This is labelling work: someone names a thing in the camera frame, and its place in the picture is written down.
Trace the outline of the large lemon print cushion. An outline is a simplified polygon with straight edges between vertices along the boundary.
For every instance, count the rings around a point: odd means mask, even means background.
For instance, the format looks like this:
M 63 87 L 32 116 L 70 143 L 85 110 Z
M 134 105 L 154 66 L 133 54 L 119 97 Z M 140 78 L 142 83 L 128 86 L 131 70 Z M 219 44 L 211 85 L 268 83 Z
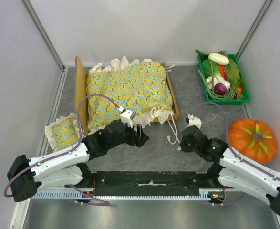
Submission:
M 123 57 L 111 60 L 106 67 L 97 64 L 88 72 L 86 92 L 92 95 L 87 100 L 91 131 L 118 120 L 117 106 L 134 110 L 134 122 L 143 127 L 154 120 L 163 124 L 175 116 L 167 70 L 150 59 L 129 62 Z

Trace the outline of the small lemon print pillow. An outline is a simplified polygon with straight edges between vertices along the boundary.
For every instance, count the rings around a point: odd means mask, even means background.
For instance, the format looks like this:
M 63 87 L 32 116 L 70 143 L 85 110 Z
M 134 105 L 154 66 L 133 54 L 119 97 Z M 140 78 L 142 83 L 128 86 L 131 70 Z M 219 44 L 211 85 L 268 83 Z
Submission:
M 80 136 L 84 137 L 82 128 L 80 134 L 75 113 L 60 116 L 55 122 L 46 126 L 44 131 L 53 152 L 71 147 L 78 143 Z

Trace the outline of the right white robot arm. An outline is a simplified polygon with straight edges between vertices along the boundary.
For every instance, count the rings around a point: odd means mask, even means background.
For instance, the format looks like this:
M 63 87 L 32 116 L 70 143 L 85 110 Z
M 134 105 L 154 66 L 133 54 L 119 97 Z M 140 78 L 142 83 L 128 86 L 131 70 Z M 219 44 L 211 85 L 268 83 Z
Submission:
M 215 188 L 220 184 L 254 196 L 280 216 L 280 172 L 269 169 L 243 156 L 219 139 L 208 139 L 199 128 L 189 126 L 182 132 L 183 152 L 195 152 L 220 171 L 206 175 L 206 184 Z

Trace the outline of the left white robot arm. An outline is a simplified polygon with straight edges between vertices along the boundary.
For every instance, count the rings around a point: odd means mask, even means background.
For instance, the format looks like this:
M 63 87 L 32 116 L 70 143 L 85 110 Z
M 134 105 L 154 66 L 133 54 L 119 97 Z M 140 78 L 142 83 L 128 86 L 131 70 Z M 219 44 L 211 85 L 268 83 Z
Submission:
M 113 121 L 104 129 L 56 153 L 33 158 L 20 155 L 7 173 L 9 182 L 4 196 L 12 197 L 15 202 L 25 201 L 44 190 L 48 175 L 54 172 L 104 156 L 121 144 L 142 147 L 148 140 L 140 124 L 133 128 L 121 121 Z

